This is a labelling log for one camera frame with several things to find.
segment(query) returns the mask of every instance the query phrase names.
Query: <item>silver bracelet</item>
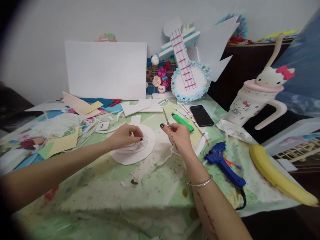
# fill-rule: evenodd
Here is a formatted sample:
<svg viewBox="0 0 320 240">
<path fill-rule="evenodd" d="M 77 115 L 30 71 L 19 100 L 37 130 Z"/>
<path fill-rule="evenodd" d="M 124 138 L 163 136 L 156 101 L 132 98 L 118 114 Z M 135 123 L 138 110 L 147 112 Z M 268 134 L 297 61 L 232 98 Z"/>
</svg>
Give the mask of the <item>silver bracelet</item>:
<svg viewBox="0 0 320 240">
<path fill-rule="evenodd" d="M 211 182 L 213 180 L 213 176 L 210 174 L 210 178 L 208 181 L 204 182 L 204 183 L 201 183 L 201 184 L 198 184 L 198 185 L 192 185 L 191 182 L 187 182 L 187 185 L 190 185 L 191 187 L 202 187 L 204 185 L 207 185 L 209 182 Z"/>
</svg>

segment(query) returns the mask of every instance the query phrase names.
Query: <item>banana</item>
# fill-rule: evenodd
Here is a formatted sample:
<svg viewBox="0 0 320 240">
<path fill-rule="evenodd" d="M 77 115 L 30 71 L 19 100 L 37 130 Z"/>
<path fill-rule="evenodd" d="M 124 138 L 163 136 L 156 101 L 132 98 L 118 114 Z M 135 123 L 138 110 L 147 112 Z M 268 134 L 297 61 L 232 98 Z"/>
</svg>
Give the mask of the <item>banana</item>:
<svg viewBox="0 0 320 240">
<path fill-rule="evenodd" d="M 286 196 L 299 203 L 319 207 L 319 201 L 315 196 L 293 183 L 272 164 L 263 146 L 258 144 L 251 146 L 250 156 L 260 173 Z"/>
</svg>

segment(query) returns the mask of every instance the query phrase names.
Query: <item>blue flower border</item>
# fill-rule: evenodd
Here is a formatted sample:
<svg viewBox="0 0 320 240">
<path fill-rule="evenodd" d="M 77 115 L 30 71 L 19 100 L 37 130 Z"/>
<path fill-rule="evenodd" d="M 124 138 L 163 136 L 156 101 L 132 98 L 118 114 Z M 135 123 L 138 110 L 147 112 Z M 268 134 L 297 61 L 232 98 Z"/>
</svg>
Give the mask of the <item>blue flower border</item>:
<svg viewBox="0 0 320 240">
<path fill-rule="evenodd" d="M 185 96 L 185 95 L 178 94 L 175 82 L 176 82 L 177 76 L 181 73 L 181 68 L 177 68 L 171 77 L 171 89 L 172 89 L 173 95 L 181 102 L 191 102 L 201 98 L 209 90 L 209 87 L 211 84 L 211 71 L 209 67 L 205 66 L 200 61 L 196 62 L 196 61 L 189 60 L 188 64 L 190 66 L 198 66 L 200 69 L 202 69 L 203 75 L 207 81 L 203 85 L 203 88 L 198 92 L 196 92 L 196 94 L 194 94 L 193 96 Z"/>
</svg>

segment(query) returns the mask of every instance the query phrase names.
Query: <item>smartphone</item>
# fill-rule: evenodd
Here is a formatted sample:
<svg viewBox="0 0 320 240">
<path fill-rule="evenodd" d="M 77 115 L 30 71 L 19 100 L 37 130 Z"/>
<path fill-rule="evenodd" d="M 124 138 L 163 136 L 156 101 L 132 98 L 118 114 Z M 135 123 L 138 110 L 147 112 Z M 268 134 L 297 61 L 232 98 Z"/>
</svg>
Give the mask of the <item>smartphone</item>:
<svg viewBox="0 0 320 240">
<path fill-rule="evenodd" d="M 213 126 L 214 122 L 202 105 L 191 106 L 190 110 L 200 127 Z"/>
</svg>

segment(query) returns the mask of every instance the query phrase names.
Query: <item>blue glue gun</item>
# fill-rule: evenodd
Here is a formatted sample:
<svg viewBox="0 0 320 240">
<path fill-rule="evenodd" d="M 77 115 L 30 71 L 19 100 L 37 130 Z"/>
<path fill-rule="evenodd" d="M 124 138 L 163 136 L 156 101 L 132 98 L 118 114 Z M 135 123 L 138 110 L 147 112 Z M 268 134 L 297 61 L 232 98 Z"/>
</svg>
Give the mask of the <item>blue glue gun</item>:
<svg viewBox="0 0 320 240">
<path fill-rule="evenodd" d="M 223 171 L 227 178 L 238 188 L 243 188 L 246 185 L 246 181 L 235 174 L 232 169 L 228 166 L 223 158 L 223 152 L 226 150 L 226 144 L 224 142 L 217 143 L 209 151 L 209 154 L 204 156 L 204 159 L 208 161 L 209 164 L 217 164 L 218 167 Z"/>
</svg>

